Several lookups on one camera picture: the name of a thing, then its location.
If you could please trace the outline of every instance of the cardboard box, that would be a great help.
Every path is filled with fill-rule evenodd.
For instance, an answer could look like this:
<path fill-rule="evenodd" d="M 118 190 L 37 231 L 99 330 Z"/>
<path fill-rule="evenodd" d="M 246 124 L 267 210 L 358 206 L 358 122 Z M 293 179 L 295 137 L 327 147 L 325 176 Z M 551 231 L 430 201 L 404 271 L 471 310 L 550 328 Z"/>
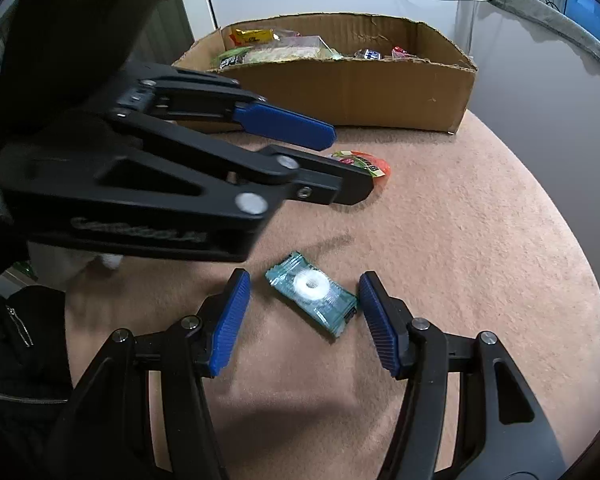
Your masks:
<path fill-rule="evenodd" d="M 222 75 L 240 81 L 274 105 L 334 125 L 390 126 L 455 133 L 464 115 L 476 66 L 423 22 L 369 14 L 296 14 L 234 23 L 193 44 L 175 65 L 209 70 L 234 47 L 233 28 L 279 28 L 320 35 L 339 53 L 361 48 L 391 56 L 401 46 L 416 59 L 302 59 L 234 65 Z"/>

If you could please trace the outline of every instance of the pivot bolt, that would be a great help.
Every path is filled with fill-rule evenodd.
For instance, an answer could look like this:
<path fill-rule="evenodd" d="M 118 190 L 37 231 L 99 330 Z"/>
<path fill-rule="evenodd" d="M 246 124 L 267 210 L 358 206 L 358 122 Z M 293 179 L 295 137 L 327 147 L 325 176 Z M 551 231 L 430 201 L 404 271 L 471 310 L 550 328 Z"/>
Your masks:
<path fill-rule="evenodd" d="M 487 345 L 495 345 L 498 342 L 498 337 L 493 332 L 482 332 L 480 339 L 482 339 L 483 343 L 487 343 Z"/>
<path fill-rule="evenodd" d="M 200 318 L 198 316 L 183 317 L 180 325 L 187 330 L 193 330 L 200 326 Z"/>
<path fill-rule="evenodd" d="M 411 326 L 416 330 L 427 330 L 431 326 L 431 323 L 423 317 L 414 317 L 411 320 Z"/>
<path fill-rule="evenodd" d="M 129 330 L 127 330 L 126 328 L 119 328 L 113 334 L 111 334 L 111 338 L 116 343 L 122 343 L 123 341 L 126 341 L 126 338 L 128 337 Z"/>
<path fill-rule="evenodd" d="M 269 208 L 267 201 L 255 193 L 240 193 L 235 197 L 235 205 L 240 211 L 250 215 L 261 215 Z"/>
<path fill-rule="evenodd" d="M 280 163 L 281 166 L 284 166 L 289 170 L 297 170 L 300 167 L 300 164 L 298 164 L 298 162 L 296 162 L 296 160 L 294 158 L 291 158 L 290 156 L 278 155 L 276 157 L 276 160 Z"/>

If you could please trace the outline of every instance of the beige carpet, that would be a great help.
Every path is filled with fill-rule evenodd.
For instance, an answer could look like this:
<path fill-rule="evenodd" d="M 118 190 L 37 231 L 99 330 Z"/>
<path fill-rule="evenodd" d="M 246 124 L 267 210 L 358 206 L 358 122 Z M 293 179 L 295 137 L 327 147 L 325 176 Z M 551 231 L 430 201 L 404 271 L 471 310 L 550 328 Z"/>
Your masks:
<path fill-rule="evenodd" d="M 456 136 L 351 128 L 338 138 L 338 149 L 385 158 L 393 174 L 363 210 L 288 202 L 244 264 L 253 292 L 237 347 L 206 382 L 232 479 L 375 478 L 402 400 L 405 384 L 381 368 L 362 316 L 330 344 L 270 288 L 265 270 L 293 250 L 352 292 L 376 270 L 391 295 L 446 332 L 494 331 L 571 463 L 600 428 L 600 292 L 549 197 L 469 112 Z M 67 301 L 74 381 L 112 330 L 167 328 L 233 268 L 139 258 L 117 272 L 89 266 Z M 457 377 L 449 390 L 440 466 L 452 453 Z"/>

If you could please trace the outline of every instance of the candy wrapper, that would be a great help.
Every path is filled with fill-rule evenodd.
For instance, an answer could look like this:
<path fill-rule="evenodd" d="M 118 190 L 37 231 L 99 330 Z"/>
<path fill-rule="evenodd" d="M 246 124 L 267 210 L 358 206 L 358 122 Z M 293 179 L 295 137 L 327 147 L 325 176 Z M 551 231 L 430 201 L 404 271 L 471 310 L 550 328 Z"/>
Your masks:
<path fill-rule="evenodd" d="M 294 38 L 297 36 L 300 36 L 299 32 L 277 28 L 256 28 L 254 30 L 234 28 L 232 33 L 229 34 L 229 38 L 231 38 L 235 46 L 265 44 L 282 38 Z"/>
<path fill-rule="evenodd" d="M 231 50 L 227 50 L 214 58 L 211 62 L 212 68 L 225 68 L 231 65 L 238 65 L 244 61 L 244 57 L 247 52 L 250 51 L 252 46 L 240 46 L 238 48 L 232 48 Z"/>
<path fill-rule="evenodd" d="M 404 50 L 403 48 L 401 48 L 399 46 L 394 46 L 394 48 L 391 50 L 391 58 L 392 59 L 413 59 L 414 57 L 418 57 L 418 56 L 409 54 L 406 50 Z"/>
<path fill-rule="evenodd" d="M 329 158 L 333 158 L 343 164 L 349 164 L 362 170 L 368 171 L 369 174 L 374 178 L 374 185 L 384 184 L 391 175 L 391 167 L 387 161 L 382 158 L 377 158 L 368 153 L 362 152 L 350 152 L 343 150 L 341 152 L 331 153 Z"/>
<path fill-rule="evenodd" d="M 382 55 L 379 52 L 369 50 L 368 48 L 361 48 L 353 57 L 357 59 L 382 59 Z"/>
<path fill-rule="evenodd" d="M 358 298 L 346 291 L 304 256 L 293 252 L 265 276 L 279 292 L 302 308 L 312 319 L 338 337 L 356 313 Z"/>

